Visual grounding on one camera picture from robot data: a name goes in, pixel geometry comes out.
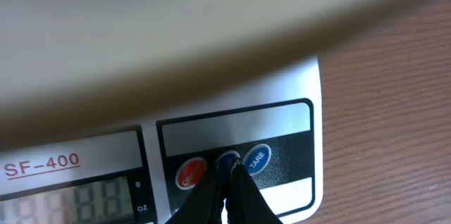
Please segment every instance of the wooden surface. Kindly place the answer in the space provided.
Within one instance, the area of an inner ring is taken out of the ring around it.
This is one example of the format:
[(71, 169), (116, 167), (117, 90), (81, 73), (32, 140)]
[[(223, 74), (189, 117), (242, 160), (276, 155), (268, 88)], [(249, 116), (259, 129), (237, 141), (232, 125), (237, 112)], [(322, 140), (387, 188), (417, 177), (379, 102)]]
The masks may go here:
[(303, 223), (451, 223), (451, 0), (320, 58), (324, 198)]

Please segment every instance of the scale body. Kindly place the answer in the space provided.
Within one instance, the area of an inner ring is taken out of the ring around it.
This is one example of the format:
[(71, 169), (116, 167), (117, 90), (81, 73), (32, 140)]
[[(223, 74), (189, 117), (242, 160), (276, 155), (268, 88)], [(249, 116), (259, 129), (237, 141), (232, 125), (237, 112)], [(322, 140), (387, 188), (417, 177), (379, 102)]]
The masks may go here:
[(256, 168), (252, 178), (284, 223), (318, 209), (316, 57), (111, 134), (1, 153), (0, 223), (165, 223), (200, 179), (196, 167), (230, 152)]

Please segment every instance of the on/off button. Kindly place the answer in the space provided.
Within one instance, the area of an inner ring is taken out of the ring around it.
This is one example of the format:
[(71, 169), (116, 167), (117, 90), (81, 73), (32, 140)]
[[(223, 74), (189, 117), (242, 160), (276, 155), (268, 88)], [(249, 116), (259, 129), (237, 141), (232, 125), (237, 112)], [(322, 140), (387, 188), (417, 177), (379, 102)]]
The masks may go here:
[(191, 158), (177, 170), (175, 184), (180, 189), (192, 189), (202, 179), (205, 170), (206, 161), (204, 158)]

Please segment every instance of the blue button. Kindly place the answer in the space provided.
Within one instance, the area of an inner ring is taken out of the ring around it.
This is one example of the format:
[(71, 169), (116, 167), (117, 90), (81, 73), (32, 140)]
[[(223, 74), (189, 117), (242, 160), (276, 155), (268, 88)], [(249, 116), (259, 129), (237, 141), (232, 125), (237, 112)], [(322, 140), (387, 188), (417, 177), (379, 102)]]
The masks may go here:
[(266, 168), (270, 160), (271, 148), (267, 144), (259, 144), (247, 152), (242, 163), (250, 175), (256, 175)]
[(219, 165), (219, 169), (224, 173), (230, 173), (233, 162), (240, 157), (240, 154), (235, 150), (230, 150), (221, 154), (216, 162)]

